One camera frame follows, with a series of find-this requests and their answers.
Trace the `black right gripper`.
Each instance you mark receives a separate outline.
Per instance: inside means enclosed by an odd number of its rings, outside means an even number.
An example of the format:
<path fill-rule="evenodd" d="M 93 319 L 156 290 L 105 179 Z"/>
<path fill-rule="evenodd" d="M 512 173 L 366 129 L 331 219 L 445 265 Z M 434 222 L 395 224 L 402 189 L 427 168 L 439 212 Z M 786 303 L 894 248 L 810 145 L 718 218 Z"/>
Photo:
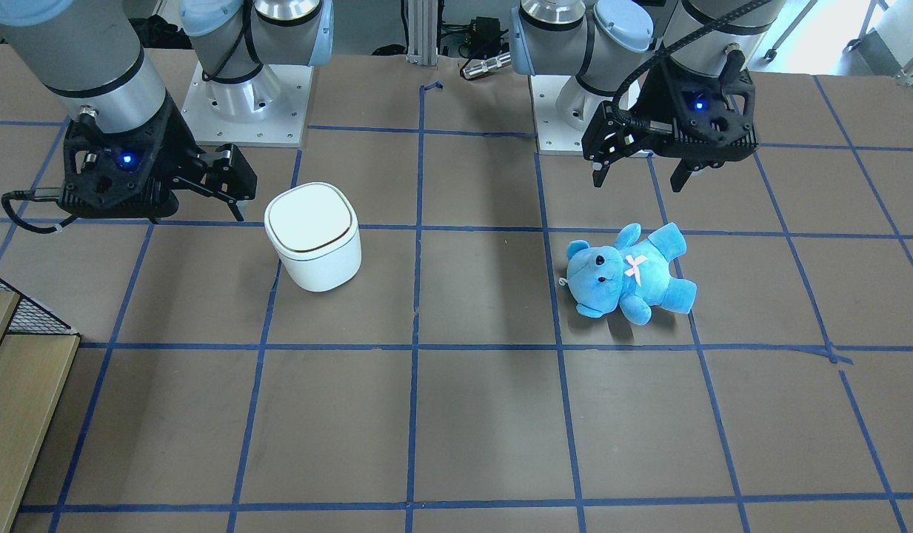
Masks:
<path fill-rule="evenodd" d="M 101 133 L 77 121 L 64 135 L 59 206 L 81 218 L 243 222 L 258 179 L 235 144 L 196 145 L 171 95 L 145 124 Z"/>

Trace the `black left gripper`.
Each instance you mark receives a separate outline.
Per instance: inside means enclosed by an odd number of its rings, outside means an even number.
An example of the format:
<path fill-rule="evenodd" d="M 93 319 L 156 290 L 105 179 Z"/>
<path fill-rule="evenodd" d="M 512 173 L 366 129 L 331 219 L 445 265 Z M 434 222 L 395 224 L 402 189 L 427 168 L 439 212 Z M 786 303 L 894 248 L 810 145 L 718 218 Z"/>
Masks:
<path fill-rule="evenodd" d="M 714 77 L 666 58 L 646 76 L 634 115 L 617 102 L 598 104 L 582 135 L 582 156 L 592 165 L 595 188 L 602 187 L 612 163 L 641 147 L 682 158 L 672 173 L 675 193 L 710 162 L 742 161 L 754 154 L 760 147 L 755 85 L 744 64 L 744 56 L 727 56 Z M 666 132 L 650 133 L 649 121 L 666 124 Z M 630 135 L 637 141 L 628 141 Z"/>

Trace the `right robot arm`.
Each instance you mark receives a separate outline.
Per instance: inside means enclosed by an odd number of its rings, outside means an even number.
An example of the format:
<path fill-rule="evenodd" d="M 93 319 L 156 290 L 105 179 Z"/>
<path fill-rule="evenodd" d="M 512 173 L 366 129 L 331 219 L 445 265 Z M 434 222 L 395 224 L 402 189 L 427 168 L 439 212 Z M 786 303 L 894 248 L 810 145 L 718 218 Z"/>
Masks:
<path fill-rule="evenodd" d="M 333 50 L 331 1 L 182 1 L 199 84 L 227 121 L 263 121 L 288 106 L 273 65 L 317 67 Z M 118 1 L 0 1 L 0 34 L 70 116 L 59 187 L 6 192 L 21 229 L 60 232 L 83 219 L 178 212 L 175 193 L 226 205 L 237 221 L 257 176 L 238 146 L 206 152 Z"/>

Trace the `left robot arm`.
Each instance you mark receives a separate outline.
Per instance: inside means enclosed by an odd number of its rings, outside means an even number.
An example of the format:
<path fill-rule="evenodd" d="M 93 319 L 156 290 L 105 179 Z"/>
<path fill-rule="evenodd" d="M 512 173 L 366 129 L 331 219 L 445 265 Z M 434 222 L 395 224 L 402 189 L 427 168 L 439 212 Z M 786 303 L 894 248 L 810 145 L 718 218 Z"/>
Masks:
<path fill-rule="evenodd" d="M 521 1 L 508 28 L 513 70 L 568 76 L 598 102 L 581 113 L 581 152 L 600 187 L 649 150 L 691 175 L 760 148 L 748 70 L 781 1 Z"/>

